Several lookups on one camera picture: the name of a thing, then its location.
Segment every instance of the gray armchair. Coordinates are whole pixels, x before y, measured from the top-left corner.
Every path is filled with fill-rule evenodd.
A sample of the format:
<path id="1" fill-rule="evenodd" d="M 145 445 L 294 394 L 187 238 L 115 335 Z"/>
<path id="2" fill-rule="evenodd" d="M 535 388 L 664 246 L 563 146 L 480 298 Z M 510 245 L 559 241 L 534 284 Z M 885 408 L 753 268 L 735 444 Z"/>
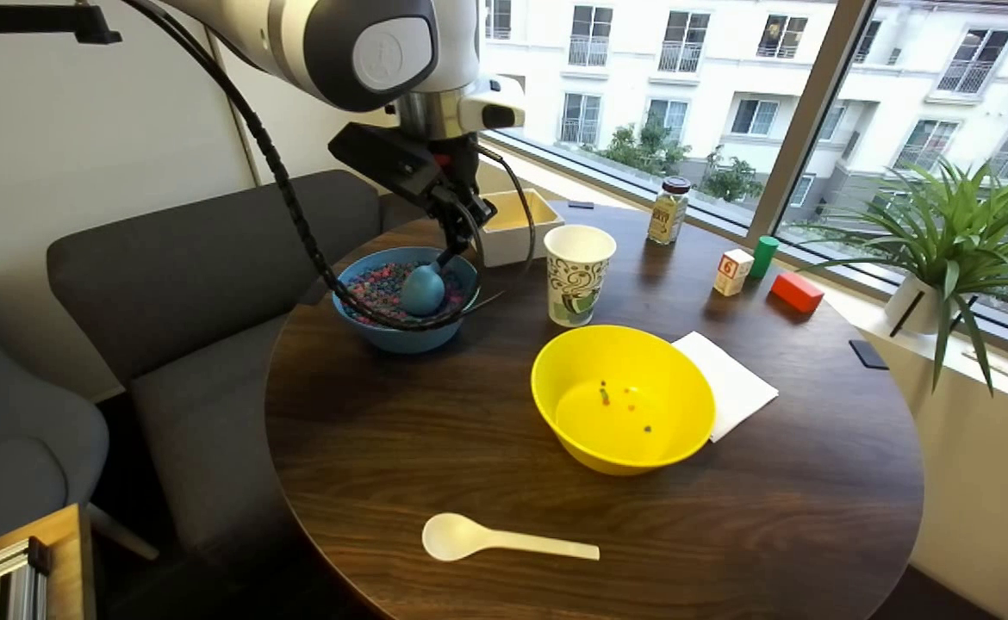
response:
<path id="1" fill-rule="evenodd" d="M 294 180 L 335 262 L 421 212 L 343 171 Z M 133 397 L 178 539 L 248 577 L 300 546 L 264 431 L 267 364 L 286 314 L 327 289 L 272 185 L 64 237 L 51 290 Z"/>
<path id="2" fill-rule="evenodd" d="M 32 376 L 0 350 L 0 534 L 86 504 L 108 448 L 94 404 Z"/>

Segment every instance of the floor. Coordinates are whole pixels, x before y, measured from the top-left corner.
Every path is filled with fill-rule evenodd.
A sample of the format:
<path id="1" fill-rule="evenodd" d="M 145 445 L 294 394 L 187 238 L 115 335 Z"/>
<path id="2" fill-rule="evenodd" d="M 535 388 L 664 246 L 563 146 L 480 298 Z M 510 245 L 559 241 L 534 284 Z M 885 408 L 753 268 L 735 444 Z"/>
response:
<path id="1" fill-rule="evenodd" d="M 181 551 L 170 525 L 156 472 L 126 396 L 99 404 L 110 425 L 110 456 L 92 501 L 160 549 L 145 562 L 109 540 L 94 539 L 98 617 L 103 620 L 374 620 L 311 554 L 261 582 L 231 584 Z M 993 620 L 948 588 L 907 569 L 871 620 Z"/>

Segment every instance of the white pot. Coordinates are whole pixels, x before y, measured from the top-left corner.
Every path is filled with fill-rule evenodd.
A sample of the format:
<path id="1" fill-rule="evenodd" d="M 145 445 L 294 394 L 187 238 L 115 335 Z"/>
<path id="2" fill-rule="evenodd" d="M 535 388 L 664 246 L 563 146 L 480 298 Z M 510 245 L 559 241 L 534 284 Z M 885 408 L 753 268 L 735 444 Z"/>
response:
<path id="1" fill-rule="evenodd" d="M 910 307 L 910 303 L 913 302 L 914 297 L 917 297 L 918 292 L 925 294 L 922 294 L 921 301 L 917 302 L 913 313 L 906 317 L 902 329 L 914 334 L 937 333 L 940 315 L 939 292 L 934 287 L 918 280 L 913 274 L 906 275 L 906 279 L 902 280 L 902 286 L 894 291 L 891 298 L 887 300 L 886 307 L 883 307 L 883 313 L 886 313 L 887 326 L 894 329 L 894 326 L 902 321 L 902 315 L 906 314 L 907 307 Z"/>

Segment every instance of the white spoon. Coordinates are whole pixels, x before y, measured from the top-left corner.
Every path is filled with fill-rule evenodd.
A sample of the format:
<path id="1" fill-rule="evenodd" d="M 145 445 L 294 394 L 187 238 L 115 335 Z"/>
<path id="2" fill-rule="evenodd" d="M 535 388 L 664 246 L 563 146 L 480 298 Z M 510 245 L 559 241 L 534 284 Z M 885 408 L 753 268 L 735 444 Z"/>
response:
<path id="1" fill-rule="evenodd" d="M 471 556 L 492 546 L 519 549 L 523 552 L 563 554 L 582 560 L 600 560 L 600 546 L 585 545 L 556 538 L 530 536 L 489 529 L 480 522 L 461 514 L 444 511 L 424 523 L 424 549 L 442 562 L 454 562 Z"/>

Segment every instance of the tree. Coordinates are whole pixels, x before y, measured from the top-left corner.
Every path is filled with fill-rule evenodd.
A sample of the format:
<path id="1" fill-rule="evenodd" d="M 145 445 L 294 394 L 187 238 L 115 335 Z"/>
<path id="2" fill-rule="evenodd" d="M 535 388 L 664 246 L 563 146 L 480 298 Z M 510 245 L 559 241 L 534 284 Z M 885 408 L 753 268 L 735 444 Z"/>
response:
<path id="1" fill-rule="evenodd" d="M 584 149 L 649 174 L 679 174 L 680 162 L 688 157 L 691 146 L 677 144 L 670 136 L 672 132 L 655 119 L 647 122 L 635 136 L 632 122 L 615 128 L 607 149 L 596 150 L 590 145 L 585 145 Z"/>
<path id="2" fill-rule="evenodd" d="M 715 146 L 708 155 L 708 168 L 704 172 L 704 192 L 727 202 L 747 197 L 759 197 L 764 185 L 756 179 L 756 168 L 740 157 L 730 157 L 730 165 L 722 166 L 722 144 Z"/>

